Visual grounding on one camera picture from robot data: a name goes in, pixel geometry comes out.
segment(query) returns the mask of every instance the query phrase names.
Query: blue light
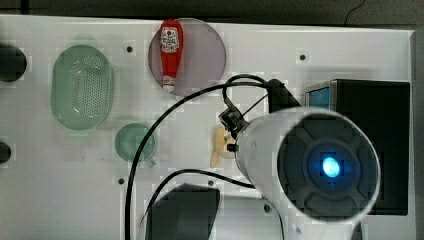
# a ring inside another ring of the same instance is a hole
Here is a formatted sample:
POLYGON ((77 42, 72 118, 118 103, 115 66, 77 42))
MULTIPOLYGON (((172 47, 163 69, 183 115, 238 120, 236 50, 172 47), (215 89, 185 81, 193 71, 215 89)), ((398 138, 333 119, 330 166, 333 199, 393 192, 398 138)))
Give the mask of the blue light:
POLYGON ((337 177, 340 173, 339 163, 332 157, 324 159, 322 168, 324 169, 324 173, 331 178, 337 177))

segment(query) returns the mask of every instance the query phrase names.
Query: screw hole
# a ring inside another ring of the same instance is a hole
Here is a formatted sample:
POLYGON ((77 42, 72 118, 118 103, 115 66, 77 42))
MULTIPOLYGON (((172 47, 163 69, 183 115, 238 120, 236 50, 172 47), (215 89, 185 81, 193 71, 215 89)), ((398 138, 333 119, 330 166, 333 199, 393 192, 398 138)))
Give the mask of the screw hole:
POLYGON ((264 205, 264 211, 265 211, 266 213, 270 213, 270 212, 271 212, 271 207, 269 207, 269 205, 268 205, 268 204, 265 204, 265 205, 264 205))

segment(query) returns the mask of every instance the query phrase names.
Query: black object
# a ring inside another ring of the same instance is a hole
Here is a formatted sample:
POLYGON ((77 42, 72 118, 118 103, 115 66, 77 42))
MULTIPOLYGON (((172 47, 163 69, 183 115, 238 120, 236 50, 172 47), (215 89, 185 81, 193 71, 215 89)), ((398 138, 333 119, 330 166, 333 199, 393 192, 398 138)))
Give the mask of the black object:
POLYGON ((27 67, 25 54, 17 47, 0 43, 0 81, 18 80, 27 67))
POLYGON ((382 187, 370 214, 407 215, 410 84, 337 80, 336 94, 334 110, 361 128, 379 156, 382 187))
POLYGON ((280 184, 305 214, 325 221, 351 218, 370 202, 377 187, 377 159, 371 144, 340 117, 314 114, 283 140, 278 155, 280 184), (323 172, 326 159, 340 172, 323 172))
POLYGON ((181 185, 149 211, 147 240, 208 240, 218 211, 217 189, 181 185))
POLYGON ((245 128, 248 123, 244 120, 240 110, 231 102, 229 98, 224 99, 225 104, 228 108, 219 114, 218 118, 224 125, 225 129, 231 132, 231 136, 237 139, 238 133, 245 128))
POLYGON ((292 107, 300 107, 300 103, 279 80, 271 79, 268 82, 268 86, 269 113, 292 107))
POLYGON ((0 142, 0 164, 9 161, 12 150, 6 143, 0 142))

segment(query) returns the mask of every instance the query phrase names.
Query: black device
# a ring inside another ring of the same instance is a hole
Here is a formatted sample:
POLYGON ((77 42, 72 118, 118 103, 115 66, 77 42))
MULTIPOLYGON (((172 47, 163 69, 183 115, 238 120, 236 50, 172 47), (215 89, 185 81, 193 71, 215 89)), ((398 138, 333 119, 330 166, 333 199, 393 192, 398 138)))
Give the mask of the black device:
POLYGON ((9 161, 12 150, 6 143, 0 142, 0 164, 9 161))
POLYGON ((307 88, 305 103, 348 117, 374 144, 382 184, 370 214, 407 215, 410 84, 336 79, 307 88))
POLYGON ((146 239, 208 240, 218 211, 218 189, 183 184, 149 210, 146 239))
POLYGON ((13 82, 25 73, 27 60, 17 47, 0 43, 0 81, 13 82))

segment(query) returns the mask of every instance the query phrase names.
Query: small green bowl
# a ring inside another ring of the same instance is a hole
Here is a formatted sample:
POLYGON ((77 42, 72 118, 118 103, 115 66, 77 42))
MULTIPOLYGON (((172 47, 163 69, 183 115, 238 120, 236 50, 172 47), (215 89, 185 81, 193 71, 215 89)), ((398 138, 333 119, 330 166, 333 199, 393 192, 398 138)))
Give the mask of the small green bowl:
MULTIPOLYGON (((140 123, 131 123, 121 128, 115 137, 115 149, 118 155, 125 161, 134 161, 137 149, 148 131, 149 127, 140 123)), ((152 159, 155 150, 156 137, 153 134, 150 136, 149 140, 147 140, 139 161, 146 162, 152 167, 155 164, 152 159)))

